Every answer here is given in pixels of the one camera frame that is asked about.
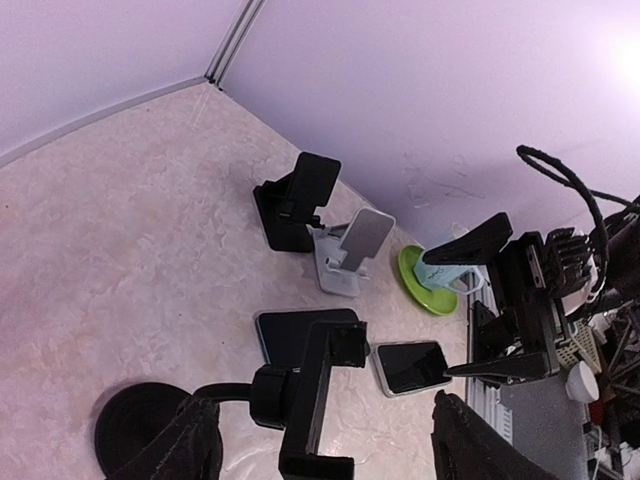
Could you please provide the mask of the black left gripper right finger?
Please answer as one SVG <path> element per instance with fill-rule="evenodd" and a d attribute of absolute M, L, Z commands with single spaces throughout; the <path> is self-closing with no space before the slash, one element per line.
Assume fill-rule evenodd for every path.
<path fill-rule="evenodd" d="M 431 442 L 438 479 L 553 479 L 519 453 L 464 400 L 443 390 L 435 396 Z"/>

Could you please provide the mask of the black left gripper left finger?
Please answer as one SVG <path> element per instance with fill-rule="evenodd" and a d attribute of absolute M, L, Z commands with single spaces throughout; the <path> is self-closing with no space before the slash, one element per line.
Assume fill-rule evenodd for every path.
<path fill-rule="evenodd" d="M 223 443 L 220 405 L 190 400 L 184 410 L 142 451 L 108 479 L 219 479 Z"/>

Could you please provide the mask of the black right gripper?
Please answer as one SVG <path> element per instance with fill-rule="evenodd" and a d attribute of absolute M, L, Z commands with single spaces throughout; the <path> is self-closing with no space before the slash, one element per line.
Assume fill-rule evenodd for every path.
<path fill-rule="evenodd" d="M 483 302 L 494 316 L 486 313 L 481 321 L 476 337 L 479 356 L 474 363 L 449 367 L 447 377 L 507 385 L 542 380 L 560 371 L 557 326 L 566 322 L 546 288 L 542 237 L 525 233 L 509 242 L 512 234 L 509 216 L 500 212 L 422 254 L 426 265 L 486 265 L 494 258 L 488 273 L 495 306 Z"/>

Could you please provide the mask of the black round-base phone stand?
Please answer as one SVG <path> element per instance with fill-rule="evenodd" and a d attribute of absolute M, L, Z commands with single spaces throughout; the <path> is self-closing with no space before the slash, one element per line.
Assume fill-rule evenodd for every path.
<path fill-rule="evenodd" d="M 205 385 L 188 393 L 173 385 L 144 382 L 127 386 L 104 405 L 95 424 L 94 453 L 107 478 L 148 446 L 190 400 L 221 405 L 246 402 L 254 423 L 284 433 L 278 470 L 284 479 L 351 479 L 351 457 L 318 452 L 331 371 L 362 368 L 369 346 L 359 320 L 316 321 L 309 330 L 300 370 L 264 365 L 251 383 Z"/>

